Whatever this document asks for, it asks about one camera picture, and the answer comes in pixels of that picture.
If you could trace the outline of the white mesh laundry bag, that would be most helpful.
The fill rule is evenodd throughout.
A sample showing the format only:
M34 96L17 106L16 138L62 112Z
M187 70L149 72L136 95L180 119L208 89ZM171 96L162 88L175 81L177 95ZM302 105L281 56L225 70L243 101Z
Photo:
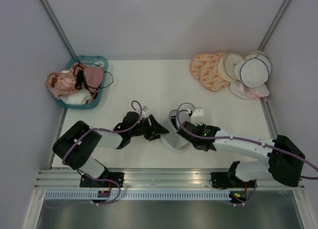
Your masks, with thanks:
M191 121L191 112L195 109L195 106L192 103L182 103L179 110L189 110L190 113L181 112L179 114L179 120L181 123L184 121ZM168 114L167 119L163 122L163 127L166 128L169 133L161 136L161 141L171 150L176 152L184 152L186 151L186 145L188 141L183 137L177 134L177 130L179 128L179 123L176 120L177 109L171 110Z

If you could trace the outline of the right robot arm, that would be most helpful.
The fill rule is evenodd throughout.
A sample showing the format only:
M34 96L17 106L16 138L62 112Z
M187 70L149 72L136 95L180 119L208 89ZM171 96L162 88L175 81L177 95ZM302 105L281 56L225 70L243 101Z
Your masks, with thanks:
M286 136L276 139L253 139L233 135L210 125L183 122L177 134L202 151L221 151L251 157L254 161L234 161L227 174L232 187L253 185L258 179L274 179L288 187L298 187L305 155Z

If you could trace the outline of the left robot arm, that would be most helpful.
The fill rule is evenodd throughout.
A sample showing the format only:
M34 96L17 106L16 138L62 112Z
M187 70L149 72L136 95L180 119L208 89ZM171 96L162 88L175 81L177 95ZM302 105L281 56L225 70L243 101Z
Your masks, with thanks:
M123 149L133 137L143 136L147 141L159 139L169 133L154 116L142 112L128 112L113 130L91 128L77 121L54 144L53 152L66 166L78 171L83 180L89 179L97 187L104 187L111 176L109 170L91 155L96 147Z

